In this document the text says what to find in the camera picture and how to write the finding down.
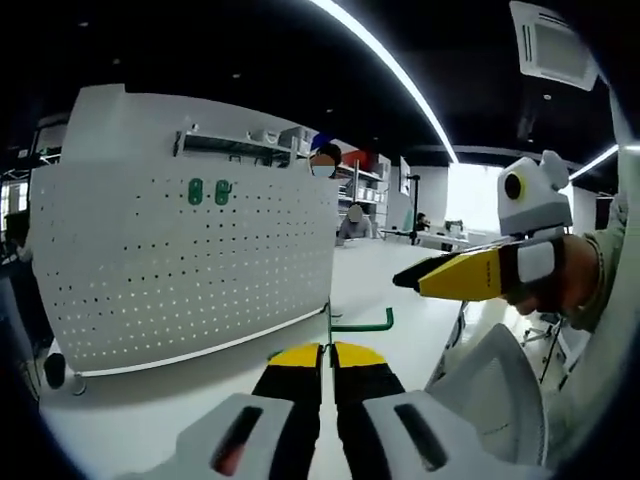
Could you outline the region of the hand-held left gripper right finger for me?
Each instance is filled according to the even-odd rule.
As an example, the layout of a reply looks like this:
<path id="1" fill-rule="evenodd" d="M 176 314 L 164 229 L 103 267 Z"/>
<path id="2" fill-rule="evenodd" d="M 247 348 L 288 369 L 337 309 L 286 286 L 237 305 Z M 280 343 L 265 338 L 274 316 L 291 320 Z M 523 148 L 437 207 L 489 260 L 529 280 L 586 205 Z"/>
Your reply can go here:
<path id="1" fill-rule="evenodd" d="M 376 351 L 331 346 L 337 430 L 353 479 L 548 479 L 506 462 L 471 423 L 423 390 L 407 391 Z"/>

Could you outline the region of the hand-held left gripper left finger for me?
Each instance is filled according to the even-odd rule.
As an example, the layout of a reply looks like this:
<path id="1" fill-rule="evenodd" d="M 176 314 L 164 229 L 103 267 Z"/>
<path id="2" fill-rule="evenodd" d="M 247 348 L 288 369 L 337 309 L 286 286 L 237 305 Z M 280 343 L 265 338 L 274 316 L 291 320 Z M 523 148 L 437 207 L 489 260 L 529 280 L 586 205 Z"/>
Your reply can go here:
<path id="1" fill-rule="evenodd" d="M 123 479 L 306 479 L 319 437 L 321 345 L 283 350 L 252 392 L 236 393 L 184 429 L 174 454 Z"/>

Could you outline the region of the person's right hand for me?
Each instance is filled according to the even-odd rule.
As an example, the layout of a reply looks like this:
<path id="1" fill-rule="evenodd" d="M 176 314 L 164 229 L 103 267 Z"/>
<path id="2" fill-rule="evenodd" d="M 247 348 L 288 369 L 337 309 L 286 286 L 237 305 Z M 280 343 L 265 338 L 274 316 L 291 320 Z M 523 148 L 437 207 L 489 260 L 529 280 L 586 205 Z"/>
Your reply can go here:
<path id="1" fill-rule="evenodd" d="M 576 235 L 564 235 L 565 260 L 557 276 L 555 304 L 549 305 L 549 292 L 543 295 L 526 291 L 512 290 L 500 296 L 519 314 L 526 316 L 534 311 L 539 313 L 575 313 L 585 306 L 594 295 L 600 277 L 600 261 L 597 249 L 585 238 Z"/>

